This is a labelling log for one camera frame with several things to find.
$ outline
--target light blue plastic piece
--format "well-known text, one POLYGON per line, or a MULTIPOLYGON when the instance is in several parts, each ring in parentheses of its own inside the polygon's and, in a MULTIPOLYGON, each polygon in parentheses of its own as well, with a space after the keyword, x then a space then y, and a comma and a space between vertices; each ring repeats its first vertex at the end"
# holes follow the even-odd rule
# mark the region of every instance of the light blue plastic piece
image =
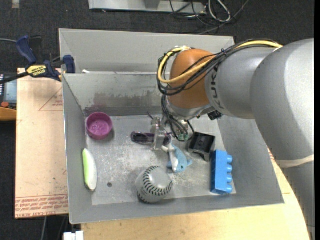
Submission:
MULTIPOLYGON (((188 166, 192 165, 193 161, 191 159, 187 159, 185 154, 175 145, 171 144, 174 148, 174 154, 178 160, 178 165, 176 167, 176 173, 184 172, 188 166)), ((167 166, 168 168, 172 169, 172 163, 171 161, 168 162, 167 166)))
POLYGON ((211 157, 211 192, 215 194, 230 194, 233 190, 232 182, 233 157, 226 151, 216 150, 211 157))

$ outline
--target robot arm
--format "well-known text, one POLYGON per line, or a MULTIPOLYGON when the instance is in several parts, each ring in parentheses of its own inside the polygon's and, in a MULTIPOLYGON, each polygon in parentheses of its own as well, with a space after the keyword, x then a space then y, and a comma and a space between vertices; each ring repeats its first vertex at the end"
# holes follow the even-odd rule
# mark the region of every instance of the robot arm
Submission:
MULTIPOLYGON (((218 54, 188 47, 171 52, 158 71, 165 116, 176 125, 209 112, 255 119, 315 239, 314 39, 284 47, 252 40, 218 54), (166 62, 176 54, 166 80, 166 62)), ((175 131, 182 132, 173 124, 175 131)))

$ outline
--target black cable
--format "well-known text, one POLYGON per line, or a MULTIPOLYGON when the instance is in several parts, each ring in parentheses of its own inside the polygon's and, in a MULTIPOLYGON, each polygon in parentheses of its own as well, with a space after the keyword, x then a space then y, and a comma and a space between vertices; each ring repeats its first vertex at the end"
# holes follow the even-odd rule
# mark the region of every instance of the black cable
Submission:
POLYGON ((0 80, 0 85, 9 83, 11 81, 14 81, 14 80, 17 80, 17 79, 20 79, 20 78, 23 78, 23 77, 26 77, 28 75, 29 74, 27 72, 24 72, 24 73, 21 73, 21 74, 17 74, 17 75, 2 79, 2 80, 0 80))
MULTIPOLYGON (((238 15, 239 13, 242 13, 242 11, 244 10, 245 6, 248 4, 249 1, 250 1, 250 0, 246 0, 246 1, 244 2, 244 4, 242 5, 242 7, 233 15, 233 18, 234 18, 234 19, 236 19, 237 15, 238 15)), ((218 30, 218 29, 224 27, 225 25, 228 25, 228 23, 230 24, 230 22, 225 22, 225 23, 220 24, 220 26, 218 26, 218 27, 214 27, 214 28, 211 28, 211 29, 209 29, 209 30, 207 29, 205 32, 200 32, 200 33, 197 33, 196 35, 204 35, 204 34, 207 34, 207 33, 209 34, 209 33, 211 33, 212 31, 218 30)))
POLYGON ((190 126, 190 129, 191 129, 191 131, 192 131, 192 136, 191 136, 191 138, 193 138, 193 136, 195 135, 195 129, 193 128, 193 126, 192 126, 192 124, 190 123, 189 120, 187 120, 187 123, 188 123, 188 125, 190 126))
POLYGON ((67 224, 68 224, 68 220, 67 220, 67 216, 65 216, 63 218, 63 220, 62 220, 62 223, 61 223, 61 226, 60 226, 60 229, 59 229, 58 236, 57 236, 56 240, 59 240, 61 238, 62 229, 63 229, 63 227, 65 229, 67 224))
MULTIPOLYGON (((268 39, 260 39, 260 40, 271 41, 273 43, 276 43, 275 41, 268 40, 268 39)), ((166 95, 166 96, 173 96, 173 95, 179 94, 180 92, 184 91, 189 84, 193 83, 196 79, 198 79, 201 75, 203 75, 203 73, 206 72, 206 75, 207 75, 213 69, 217 69, 218 66, 223 61, 225 61, 228 56, 231 56, 232 54, 239 52, 241 50, 247 49, 247 48, 265 46, 263 44, 252 44, 252 45, 239 47, 242 44, 245 44, 245 43, 251 42, 251 41, 256 41, 256 40, 251 39, 251 40, 246 40, 246 41, 240 42, 238 44, 235 44, 235 45, 227 48, 226 50, 223 50, 223 52, 216 54, 215 57, 210 62, 208 62, 208 64, 206 64, 202 69, 200 69, 198 72, 196 72, 194 75, 192 75, 184 84, 181 84, 179 86, 176 86, 176 87, 164 86, 157 77, 159 91, 163 95, 166 95)), ((194 85, 199 83, 202 79, 203 79, 203 77, 199 81, 197 81, 195 84, 193 84, 192 86, 189 86, 188 89, 192 88, 194 85)))
POLYGON ((169 0, 169 3, 170 3, 170 7, 171 7, 171 10, 172 10, 172 13, 171 15, 174 15, 174 17, 176 19, 190 19, 189 17, 190 16, 194 16, 194 14, 190 14, 190 13, 185 13, 184 15, 177 15, 178 13, 180 13, 181 11, 183 11, 185 8, 189 7, 191 5, 191 3, 189 4, 186 4, 185 6, 181 7, 180 9, 178 10, 175 10, 174 7, 173 7, 173 4, 172 4, 172 0, 169 0))

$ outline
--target blue toy block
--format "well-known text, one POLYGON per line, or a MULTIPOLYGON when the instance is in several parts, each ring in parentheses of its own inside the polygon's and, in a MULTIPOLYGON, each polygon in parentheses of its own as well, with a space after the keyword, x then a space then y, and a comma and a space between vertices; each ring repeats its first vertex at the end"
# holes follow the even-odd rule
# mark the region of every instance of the blue toy block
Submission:
POLYGON ((216 150, 211 155, 211 192, 215 194, 230 194, 233 190, 232 163, 233 157, 226 151, 216 150))

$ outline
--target purple bowl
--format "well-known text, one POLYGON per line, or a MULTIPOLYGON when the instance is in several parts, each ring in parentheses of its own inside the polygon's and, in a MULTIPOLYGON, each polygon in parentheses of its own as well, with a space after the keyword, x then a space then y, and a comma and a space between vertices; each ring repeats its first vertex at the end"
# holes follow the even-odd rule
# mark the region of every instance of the purple bowl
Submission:
POLYGON ((92 113, 86 120, 86 132, 97 141, 105 139, 111 132, 112 127, 111 118, 106 113, 92 113))

